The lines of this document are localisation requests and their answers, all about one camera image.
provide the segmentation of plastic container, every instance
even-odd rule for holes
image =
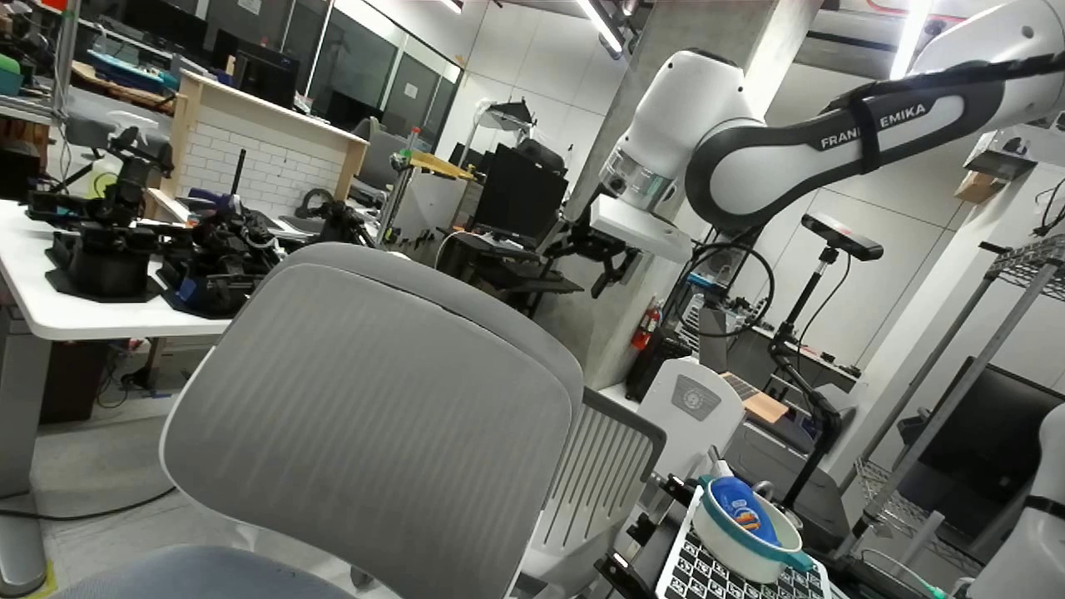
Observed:
[[[747,532],[716,498],[712,491],[698,491],[702,509],[693,520],[697,536],[704,548],[736,575],[753,581],[778,581],[783,570],[810,573],[811,558],[802,551],[802,536],[793,520],[787,520],[773,503],[762,503],[768,513],[774,538],[762,543],[760,536]]]
[[[760,496],[753,491],[753,484],[747,484],[742,480],[732,476],[724,458],[716,462],[708,496],[732,516],[732,523],[738,523],[742,516],[753,516],[756,523],[742,524],[742,530],[750,530],[753,536],[760,536],[768,544],[778,543],[773,520],[762,509]]]

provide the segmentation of cable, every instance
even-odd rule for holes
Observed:
[[[100,513],[73,513],[73,516],[57,516],[57,513],[22,513],[22,509],[0,509],[0,520],[40,520],[40,523],[88,523],[88,520],[105,520],[105,516],[119,516],[119,513],[132,513],[132,509],[144,509],[144,506],[153,506],[166,496],[174,496],[178,484],[156,491],[156,496],[148,496],[141,503],[130,503],[130,506],[113,506],[113,509],[100,509]]]
[[[852,277],[856,258],[845,257],[845,269],[840,277],[840,284],[829,289],[825,304],[804,319],[799,341],[804,340],[810,325],[819,323],[819,317],[825,313],[825,305],[834,299],[834,293],[845,285],[845,280]]]

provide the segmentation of black equipment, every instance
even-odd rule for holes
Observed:
[[[293,105],[301,60],[265,46],[242,44],[236,49],[236,85],[275,105]]]
[[[939,536],[947,544],[972,558],[990,558],[1011,532],[1011,523],[1000,524],[1000,538],[984,544],[975,543],[984,532],[995,536],[991,523],[1010,516],[1031,481],[1038,470],[1038,426],[1063,404],[1063,391],[990,367],[923,452],[917,466],[905,472],[899,491],[945,516]],[[927,416],[905,418],[902,438],[913,442],[924,418]]]
[[[144,188],[156,168],[174,168],[174,153],[163,142],[160,156],[144,151],[135,125],[105,137],[105,151],[122,159],[122,168],[103,201],[73,201],[63,188],[88,175],[88,168],[68,175],[46,192],[30,192],[26,217],[63,227],[50,246],[50,258],[60,277],[57,285],[71,285],[77,296],[89,299],[148,299],[150,277],[148,263],[156,246],[153,229],[130,227],[144,208]]]
[[[213,197],[190,237],[163,246],[163,284],[170,304],[195,317],[236,317],[260,280],[278,263],[274,232],[236,201],[246,151],[240,151],[234,192]]]
[[[376,246],[365,219],[327,188],[310,188],[303,197],[303,203],[295,205],[295,219],[301,222],[307,222],[307,219],[322,222],[310,242]]]
[[[793,347],[799,347],[794,340],[794,323],[804,309],[804,304],[811,299],[811,293],[819,289],[825,269],[840,258],[840,253],[848,253],[863,263],[884,257],[884,249],[876,240],[863,240],[856,232],[845,232],[842,227],[831,227],[825,219],[814,217],[802,217],[802,227],[811,229],[814,237],[825,240],[825,249],[819,257],[819,269],[810,277],[804,289],[799,293],[788,319],[774,330],[768,354],[774,360],[774,367],[799,387],[799,391],[810,400],[814,418],[819,418],[819,438],[811,447],[811,452],[804,455],[804,466],[799,470],[793,490],[787,491],[783,506],[794,509],[804,481],[811,480],[811,472],[819,470],[819,462],[825,458],[825,452],[834,447],[834,438],[842,437],[842,428],[848,426],[852,411],[834,411],[831,404],[811,389],[804,382],[804,376],[794,367]]]
[[[566,197],[566,175],[537,159],[486,159],[486,188],[472,227],[521,237],[528,246],[557,227]]]

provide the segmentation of window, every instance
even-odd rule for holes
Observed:
[[[307,91],[314,52],[321,49],[328,0],[295,0],[283,35],[283,52],[301,60],[301,91]]]
[[[310,85],[314,114],[344,130],[378,117],[396,52],[393,44],[332,11]]]

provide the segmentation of monitor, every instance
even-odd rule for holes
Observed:
[[[1065,396],[1055,389],[990,367],[923,452],[917,466],[902,480],[899,491],[945,516],[943,538],[947,544],[967,557],[982,544],[975,558],[990,558],[1002,538],[995,544],[980,538],[1020,506],[1038,470],[1038,426],[1063,404]]]
[[[186,56],[201,56],[207,41],[207,23],[166,0],[128,0],[122,23]]]
[[[236,85],[278,105],[293,105],[301,82],[301,60],[265,46],[242,44],[236,49]]]
[[[559,219],[566,179],[537,159],[483,159],[478,229],[507,229],[540,242]]]

